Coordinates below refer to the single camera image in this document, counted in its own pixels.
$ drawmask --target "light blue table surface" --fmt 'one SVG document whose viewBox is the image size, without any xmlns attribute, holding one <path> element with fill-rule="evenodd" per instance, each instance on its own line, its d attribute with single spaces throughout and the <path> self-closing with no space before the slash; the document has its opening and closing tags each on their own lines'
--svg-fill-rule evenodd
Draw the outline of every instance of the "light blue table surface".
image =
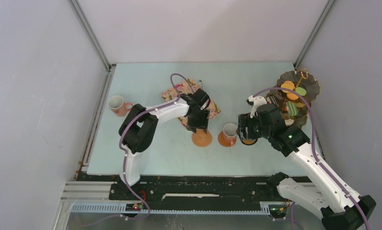
<svg viewBox="0 0 382 230">
<path fill-rule="evenodd" d="M 237 115 L 248 113 L 246 99 L 256 92 L 274 86 L 280 75 L 293 70 L 289 62 L 269 63 L 156 63 L 118 64 L 107 98 L 121 95 L 126 102 L 153 106 L 163 102 L 161 93 L 171 87 L 169 77 L 180 73 L 196 81 L 222 112 L 209 121 L 212 143 L 199 148 L 192 143 L 192 132 L 178 119 L 158 124 L 150 147 L 144 152 L 142 175 L 210 175 L 253 176 L 284 172 L 291 176 L 305 175 L 303 170 L 274 150 L 261 138 L 252 146 L 237 140 L 235 146 L 221 146 L 217 137 L 226 123 L 237 124 Z M 174 82 L 181 82 L 175 77 Z M 117 117 L 105 103 L 87 173 L 119 174 L 123 151 L 118 147 L 118 130 L 125 117 Z M 310 137 L 310 122 L 303 130 Z"/>
</svg>

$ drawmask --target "wire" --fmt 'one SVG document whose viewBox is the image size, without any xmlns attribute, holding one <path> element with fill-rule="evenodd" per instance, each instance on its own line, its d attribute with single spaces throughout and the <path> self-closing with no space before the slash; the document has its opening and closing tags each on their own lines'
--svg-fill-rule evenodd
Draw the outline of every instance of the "wire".
<svg viewBox="0 0 382 230">
<path fill-rule="evenodd" d="M 311 141 L 311 147 L 312 147 L 312 153 L 313 153 L 313 157 L 315 158 L 316 162 L 319 164 L 319 166 L 326 172 L 326 174 L 329 175 L 330 178 L 332 178 L 332 180 L 342 189 L 342 191 L 345 193 L 346 197 L 348 197 L 350 199 L 350 201 L 354 204 L 354 206 L 357 208 L 357 210 L 359 211 L 362 219 L 363 219 L 363 222 L 364 222 L 364 225 L 366 226 L 366 230 L 371 230 L 370 228 L 370 224 L 369 224 L 369 221 L 367 220 L 367 217 L 366 215 L 364 214 L 363 210 L 360 208 L 360 206 L 358 205 L 358 203 L 355 201 L 355 199 L 352 197 L 352 195 L 349 193 L 349 191 L 338 181 L 338 179 L 326 168 L 326 166 L 324 166 L 324 164 L 322 164 L 322 162 L 319 162 L 320 159 L 318 158 L 317 154 L 316 154 L 316 151 L 315 151 L 315 119 L 314 119 L 314 115 L 313 115 L 313 111 L 312 111 L 312 108 L 309 106 L 309 103 L 304 99 L 304 97 L 302 97 L 301 95 L 299 95 L 297 92 L 293 91 L 293 90 L 290 90 L 290 89 L 286 89 L 286 88 L 281 88 L 281 87 L 271 87 L 271 88 L 267 88 L 265 90 L 261 90 L 259 91 L 258 93 L 256 93 L 253 97 L 256 97 L 264 92 L 267 92 L 269 90 L 284 90 L 284 91 L 288 91 L 288 92 L 291 92 L 295 95 L 297 95 L 299 98 L 301 98 L 301 100 L 305 103 L 306 107 L 308 108 L 308 112 L 309 112 L 309 117 L 311 119 L 311 124 L 312 124 L 312 141 Z"/>
<path fill-rule="evenodd" d="M 144 201 L 146 201 L 146 199 L 147 199 L 146 192 L 144 192 L 143 190 L 140 190 L 139 192 L 143 193 L 143 195 L 144 195 Z"/>
<path fill-rule="evenodd" d="M 179 98 L 179 96 L 180 96 L 181 93 L 179 92 L 179 90 L 177 89 L 177 87 L 175 86 L 175 84 L 174 84 L 174 82 L 173 82 L 173 76 L 175 76 L 175 75 L 176 75 L 176 76 L 180 76 L 181 78 L 183 78 L 183 79 L 185 80 L 185 82 L 188 83 L 189 87 L 191 88 L 192 93 L 195 93 L 195 92 L 194 92 L 194 89 L 192 88 L 192 85 L 191 85 L 191 83 L 188 81 L 188 79 L 186 79 L 184 76 L 182 76 L 182 75 L 179 74 L 179 73 L 173 73 L 173 74 L 171 74 L 171 76 L 170 76 L 170 81 L 171 81 L 171 84 L 173 85 L 175 91 L 177 91 L 177 98 Z"/>
<path fill-rule="evenodd" d="M 287 207 L 285 207 L 285 204 L 284 204 L 284 208 L 288 208 L 289 207 L 289 202 L 290 202 L 290 200 L 288 200 L 288 206 Z"/>
<path fill-rule="evenodd" d="M 291 206 L 291 225 L 292 225 L 292 230 L 295 230 L 295 226 L 294 226 L 294 206 L 295 206 L 295 202 L 293 202 L 292 206 Z"/>
</svg>

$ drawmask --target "pink mug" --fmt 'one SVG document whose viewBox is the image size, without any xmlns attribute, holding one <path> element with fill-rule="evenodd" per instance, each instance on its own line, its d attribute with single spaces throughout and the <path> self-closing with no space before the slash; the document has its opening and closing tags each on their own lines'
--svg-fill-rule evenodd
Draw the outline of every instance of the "pink mug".
<svg viewBox="0 0 382 230">
<path fill-rule="evenodd" d="M 236 142 L 236 137 L 237 137 L 237 125 L 235 124 L 226 124 L 223 127 L 223 139 L 230 144 L 230 146 L 233 146 Z"/>
<path fill-rule="evenodd" d="M 107 105 L 117 116 L 126 116 L 126 113 L 133 107 L 132 103 L 125 103 L 125 99 L 119 95 L 111 97 Z"/>
</svg>

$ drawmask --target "orange saucer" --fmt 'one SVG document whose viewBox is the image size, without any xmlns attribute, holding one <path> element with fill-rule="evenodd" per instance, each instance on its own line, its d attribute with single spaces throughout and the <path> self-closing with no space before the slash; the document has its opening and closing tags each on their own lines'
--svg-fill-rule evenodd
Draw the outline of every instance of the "orange saucer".
<svg viewBox="0 0 382 230">
<path fill-rule="evenodd" d="M 223 131 L 219 133 L 218 135 L 218 141 L 219 141 L 219 144 L 224 146 L 224 147 L 232 147 L 234 146 L 234 144 L 236 144 L 237 142 L 237 138 L 234 140 L 234 144 L 233 145 L 230 145 L 229 142 L 227 142 L 224 138 L 223 138 Z"/>
<path fill-rule="evenodd" d="M 212 135 L 209 131 L 205 133 L 203 129 L 197 129 L 197 132 L 192 134 L 192 142 L 198 147 L 206 147 L 212 142 Z"/>
</svg>

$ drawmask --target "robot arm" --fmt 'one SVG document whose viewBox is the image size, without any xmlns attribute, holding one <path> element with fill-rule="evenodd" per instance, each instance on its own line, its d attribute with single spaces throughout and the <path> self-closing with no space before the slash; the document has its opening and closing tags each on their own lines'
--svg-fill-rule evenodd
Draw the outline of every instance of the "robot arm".
<svg viewBox="0 0 382 230">
<path fill-rule="evenodd" d="M 209 110 L 207 109 L 209 103 L 209 96 L 202 89 L 199 89 L 194 94 L 181 94 L 178 100 L 174 99 L 160 105 L 147 108 L 140 104 L 133 106 L 119 129 L 119 135 L 122 135 L 128 124 L 138 114 L 145 111 L 149 112 L 130 126 L 123 138 L 123 148 L 127 150 L 126 178 L 130 186 L 140 179 L 142 152 L 150 146 L 157 124 L 162 124 L 179 116 L 185 116 L 188 118 L 186 126 L 188 130 L 196 132 L 197 129 L 203 129 L 206 131 L 209 119 Z"/>
<path fill-rule="evenodd" d="M 299 185 L 281 172 L 272 176 L 267 185 L 283 198 L 300 204 L 322 219 L 327 230 L 357 229 L 363 224 L 362 217 L 353 202 L 332 179 L 331 174 L 340 184 L 344 184 L 346 190 L 359 204 L 367 218 L 370 217 L 376 205 L 372 197 L 369 195 L 360 196 L 321 157 L 318 157 L 318 152 L 314 156 L 309 138 L 298 127 L 286 126 L 277 106 L 271 103 L 263 104 L 257 107 L 253 117 L 251 117 L 252 113 L 239 115 L 237 132 L 240 139 L 260 137 L 268 139 L 273 148 L 304 169 L 309 179 L 322 194 Z"/>
</svg>

